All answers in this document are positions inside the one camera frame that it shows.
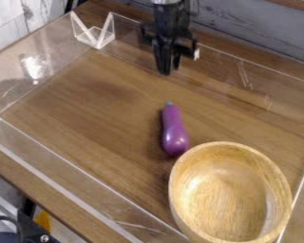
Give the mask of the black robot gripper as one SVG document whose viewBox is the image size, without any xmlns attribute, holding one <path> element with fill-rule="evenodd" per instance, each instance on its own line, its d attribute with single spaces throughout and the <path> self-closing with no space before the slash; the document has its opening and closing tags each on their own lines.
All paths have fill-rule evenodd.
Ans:
<svg viewBox="0 0 304 243">
<path fill-rule="evenodd" d="M 191 33 L 191 1 L 153 1 L 153 22 L 140 26 L 141 39 L 152 46 L 159 72 L 168 76 L 181 56 L 199 58 L 197 41 Z"/>
</svg>

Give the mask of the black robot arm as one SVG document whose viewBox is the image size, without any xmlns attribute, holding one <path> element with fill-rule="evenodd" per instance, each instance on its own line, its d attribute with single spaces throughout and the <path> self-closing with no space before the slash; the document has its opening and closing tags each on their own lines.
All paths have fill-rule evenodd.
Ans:
<svg viewBox="0 0 304 243">
<path fill-rule="evenodd" d="M 140 25 L 140 39 L 152 46 L 159 72 L 168 76 L 181 56 L 199 59 L 197 40 L 191 32 L 191 0 L 150 0 L 153 21 Z"/>
</svg>

